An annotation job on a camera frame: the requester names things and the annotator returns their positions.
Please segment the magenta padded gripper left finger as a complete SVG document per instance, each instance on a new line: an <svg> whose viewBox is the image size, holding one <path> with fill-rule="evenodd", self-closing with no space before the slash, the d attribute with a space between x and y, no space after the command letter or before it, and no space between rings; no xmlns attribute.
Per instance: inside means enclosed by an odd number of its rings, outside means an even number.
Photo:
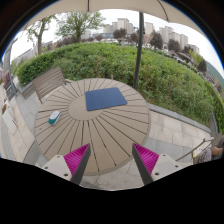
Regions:
<svg viewBox="0 0 224 224"><path fill-rule="evenodd" d="M65 156L54 156L42 167L42 169L79 185L90 154L90 145L86 144L73 150Z"/></svg>

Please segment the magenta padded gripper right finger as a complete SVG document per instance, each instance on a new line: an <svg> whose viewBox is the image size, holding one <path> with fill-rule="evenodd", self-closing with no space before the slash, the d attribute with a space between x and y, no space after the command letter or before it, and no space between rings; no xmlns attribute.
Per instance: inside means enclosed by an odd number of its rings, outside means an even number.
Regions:
<svg viewBox="0 0 224 224"><path fill-rule="evenodd" d="M169 155L158 155L136 143L132 145L132 154L145 185L182 169L182 166Z"/></svg>

